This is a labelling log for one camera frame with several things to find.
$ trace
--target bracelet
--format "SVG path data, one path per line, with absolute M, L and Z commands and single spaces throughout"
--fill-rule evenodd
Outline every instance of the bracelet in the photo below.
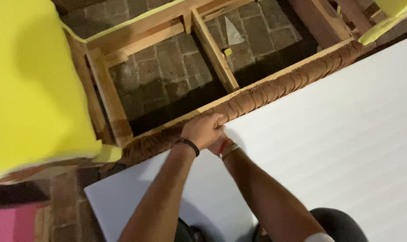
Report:
M 194 152 L 196 153 L 196 157 L 200 154 L 200 151 L 197 148 L 197 146 L 195 144 L 193 144 L 193 142 L 191 142 L 190 140 L 181 137 L 181 138 L 179 138 L 177 140 L 177 142 L 175 142 L 175 144 L 178 144 L 178 143 L 184 143 L 184 144 L 189 145 L 194 150 Z
M 227 138 L 222 142 L 222 145 L 220 146 L 220 149 L 218 150 L 218 155 L 220 156 L 221 153 L 223 153 L 225 146 L 228 144 L 228 142 L 231 141 L 231 139 Z
M 220 159 L 223 159 L 223 157 L 225 157 L 227 154 L 229 154 L 230 152 L 236 150 L 239 148 L 239 145 L 237 144 L 233 144 L 233 146 L 229 147 L 226 151 L 224 151 L 222 154 L 220 154 L 218 157 Z

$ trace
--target black wristband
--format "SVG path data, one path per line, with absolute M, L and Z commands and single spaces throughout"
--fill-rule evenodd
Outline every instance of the black wristband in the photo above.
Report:
M 193 144 L 193 142 L 191 142 L 190 140 L 181 137 L 175 144 L 178 144 L 178 143 L 184 143 L 184 144 L 189 145 L 194 150 L 194 152 L 196 152 L 196 157 L 200 154 L 200 151 L 197 148 L 197 146 L 195 144 Z

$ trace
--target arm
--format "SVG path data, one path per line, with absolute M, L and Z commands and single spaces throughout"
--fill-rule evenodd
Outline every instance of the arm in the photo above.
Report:
M 214 128 L 219 114 L 205 115 L 188 122 L 181 137 L 193 142 L 199 150 L 206 149 L 223 133 L 223 126 Z M 176 144 L 170 151 L 132 217 L 121 233 L 119 241 L 173 241 L 185 180 L 195 151 L 187 144 Z
M 226 138 L 222 136 L 209 150 L 218 155 Z M 224 150 L 233 144 L 230 140 Z M 306 207 L 243 150 L 236 149 L 226 154 L 223 163 L 272 241 L 303 242 L 314 233 L 326 233 Z

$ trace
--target person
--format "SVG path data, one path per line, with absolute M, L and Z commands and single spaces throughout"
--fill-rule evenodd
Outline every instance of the person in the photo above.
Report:
M 201 115 L 185 124 L 158 175 L 138 204 L 119 241 L 194 242 L 194 232 L 178 218 L 183 187 L 193 160 L 208 148 L 233 177 L 269 241 L 366 242 L 360 227 L 347 214 L 328 208 L 308 211 L 279 182 L 257 166 L 216 126 L 221 114 Z M 260 233 L 254 240 L 262 241 Z

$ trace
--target hand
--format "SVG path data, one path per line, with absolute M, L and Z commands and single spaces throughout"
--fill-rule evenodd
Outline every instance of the hand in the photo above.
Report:
M 229 137 L 223 132 L 220 137 L 218 138 L 218 140 L 216 140 L 211 146 L 208 147 L 209 151 L 211 151 L 214 155 L 218 156 L 219 152 L 220 152 L 220 148 L 221 145 L 223 144 L 223 142 L 229 139 Z M 227 148 L 233 146 L 234 142 L 232 140 L 229 140 L 225 146 L 224 146 L 224 150 L 226 150 Z
M 193 118 L 185 124 L 181 137 L 193 142 L 199 150 L 208 148 L 220 135 L 224 134 L 224 125 L 215 127 L 222 114 L 213 113 Z

